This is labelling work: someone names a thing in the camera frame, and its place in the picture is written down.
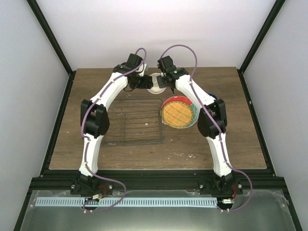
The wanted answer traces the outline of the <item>black wire dish rack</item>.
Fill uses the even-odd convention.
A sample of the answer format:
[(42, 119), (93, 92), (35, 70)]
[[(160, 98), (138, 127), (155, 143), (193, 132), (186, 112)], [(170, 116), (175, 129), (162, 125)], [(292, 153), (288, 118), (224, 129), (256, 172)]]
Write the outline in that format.
[(101, 146), (158, 144), (164, 139), (158, 98), (115, 99), (108, 109), (110, 127)]

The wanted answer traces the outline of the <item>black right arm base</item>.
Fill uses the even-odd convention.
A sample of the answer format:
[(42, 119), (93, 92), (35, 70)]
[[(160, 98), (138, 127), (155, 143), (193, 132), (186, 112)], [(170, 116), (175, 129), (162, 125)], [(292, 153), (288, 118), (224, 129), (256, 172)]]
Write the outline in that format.
[(240, 182), (236, 180), (233, 173), (223, 177), (213, 174), (211, 177), (203, 177), (198, 181), (200, 192), (211, 195), (243, 194), (243, 190), (238, 187), (239, 184)]

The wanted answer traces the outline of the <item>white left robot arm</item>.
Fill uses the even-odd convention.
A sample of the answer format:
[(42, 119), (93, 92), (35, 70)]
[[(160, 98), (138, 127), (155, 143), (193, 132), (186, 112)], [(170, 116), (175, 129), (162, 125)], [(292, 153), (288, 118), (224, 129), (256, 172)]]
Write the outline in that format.
[(86, 177), (93, 177), (98, 171), (98, 156), (101, 141), (107, 133), (110, 121), (108, 109), (116, 96), (128, 85), (131, 74), (146, 69), (141, 58), (131, 53), (128, 60), (112, 70), (111, 76), (98, 93), (90, 100), (83, 100), (80, 108), (81, 137), (84, 141), (82, 162), (79, 172)]

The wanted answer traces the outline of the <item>yellow woven pattern plate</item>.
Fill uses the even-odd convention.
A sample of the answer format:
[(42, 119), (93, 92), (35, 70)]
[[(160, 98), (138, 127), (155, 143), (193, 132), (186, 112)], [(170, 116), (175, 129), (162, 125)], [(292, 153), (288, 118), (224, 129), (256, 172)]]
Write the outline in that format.
[(185, 128), (194, 118), (192, 108), (184, 102), (172, 101), (162, 108), (163, 122), (173, 128)]

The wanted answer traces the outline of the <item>dark blue ceramic mug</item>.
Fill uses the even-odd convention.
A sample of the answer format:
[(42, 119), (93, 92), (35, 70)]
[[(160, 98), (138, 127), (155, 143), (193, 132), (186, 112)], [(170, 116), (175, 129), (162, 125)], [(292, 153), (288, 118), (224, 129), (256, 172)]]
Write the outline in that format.
[(208, 93), (208, 95), (210, 95), (211, 97), (213, 97), (215, 100), (217, 100), (217, 96), (215, 94), (212, 94), (212, 93)]

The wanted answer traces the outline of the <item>beige ceramic bowl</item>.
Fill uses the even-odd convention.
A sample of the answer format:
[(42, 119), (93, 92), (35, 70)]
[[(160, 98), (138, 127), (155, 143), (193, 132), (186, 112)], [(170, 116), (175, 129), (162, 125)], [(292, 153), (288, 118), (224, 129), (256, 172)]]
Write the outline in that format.
[(152, 77), (153, 86), (148, 89), (151, 94), (160, 94), (165, 91), (166, 87), (160, 88), (158, 85), (157, 77), (161, 76), (159, 73), (153, 73), (150, 75)]

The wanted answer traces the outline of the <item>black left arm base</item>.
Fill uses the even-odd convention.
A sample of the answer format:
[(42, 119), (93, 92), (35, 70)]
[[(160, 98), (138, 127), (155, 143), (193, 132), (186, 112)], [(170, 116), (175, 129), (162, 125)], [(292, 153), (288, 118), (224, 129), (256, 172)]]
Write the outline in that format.
[(97, 177), (77, 174), (71, 186), (71, 194), (92, 196), (95, 194), (111, 195), (113, 183)]

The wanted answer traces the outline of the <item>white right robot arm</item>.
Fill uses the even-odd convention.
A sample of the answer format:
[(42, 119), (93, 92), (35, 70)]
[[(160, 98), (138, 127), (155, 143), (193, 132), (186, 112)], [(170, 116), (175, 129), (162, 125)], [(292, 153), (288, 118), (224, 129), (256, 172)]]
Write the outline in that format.
[(206, 93), (185, 68), (177, 68), (170, 56), (160, 58), (158, 68), (161, 82), (172, 90), (183, 93), (199, 110), (197, 127), (209, 144), (213, 158), (214, 173), (220, 177), (214, 181), (214, 189), (220, 194), (231, 188), (231, 182), (225, 176), (231, 173), (226, 145), (227, 115), (225, 102)]

